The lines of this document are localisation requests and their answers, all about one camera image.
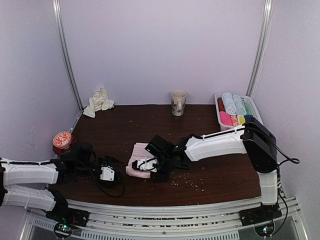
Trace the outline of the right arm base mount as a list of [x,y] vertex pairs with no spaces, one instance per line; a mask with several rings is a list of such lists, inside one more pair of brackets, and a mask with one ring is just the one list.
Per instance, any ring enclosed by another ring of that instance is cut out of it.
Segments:
[[276,206],[259,206],[241,210],[239,218],[242,226],[254,226],[255,233],[260,237],[271,237],[276,230],[274,220],[282,216],[282,211]]

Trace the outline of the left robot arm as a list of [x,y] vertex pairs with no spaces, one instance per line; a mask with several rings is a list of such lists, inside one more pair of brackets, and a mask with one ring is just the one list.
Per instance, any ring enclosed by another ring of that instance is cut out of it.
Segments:
[[77,142],[66,154],[45,161],[1,158],[0,204],[52,212],[61,222],[67,222],[72,218],[72,211],[59,191],[27,185],[62,185],[78,178],[91,178],[105,195],[119,198],[125,193],[125,185],[122,173],[112,167],[116,162],[112,156],[97,157],[87,142]]

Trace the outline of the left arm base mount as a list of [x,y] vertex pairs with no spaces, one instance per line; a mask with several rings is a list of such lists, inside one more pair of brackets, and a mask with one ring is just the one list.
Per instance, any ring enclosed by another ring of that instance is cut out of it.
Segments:
[[90,213],[67,208],[66,211],[45,211],[45,217],[54,220],[53,233],[60,239],[69,238],[79,227],[86,227]]

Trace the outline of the red white patterned bowl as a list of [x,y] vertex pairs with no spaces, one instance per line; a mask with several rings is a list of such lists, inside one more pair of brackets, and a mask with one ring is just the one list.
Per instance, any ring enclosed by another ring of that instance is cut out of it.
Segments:
[[52,140],[54,147],[58,149],[65,150],[67,149],[72,142],[72,134],[68,131],[62,131],[55,135]]

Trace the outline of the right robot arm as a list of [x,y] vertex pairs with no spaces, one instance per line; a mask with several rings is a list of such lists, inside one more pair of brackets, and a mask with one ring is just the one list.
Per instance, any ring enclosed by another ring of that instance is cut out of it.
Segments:
[[217,133],[190,134],[175,144],[155,135],[145,150],[157,160],[156,170],[162,175],[180,166],[185,159],[198,162],[224,155],[248,155],[259,178],[261,206],[257,208],[256,216],[261,221],[268,220],[276,212],[281,178],[277,154],[283,155],[285,162],[301,162],[286,155],[277,146],[276,137],[254,117],[242,125]]

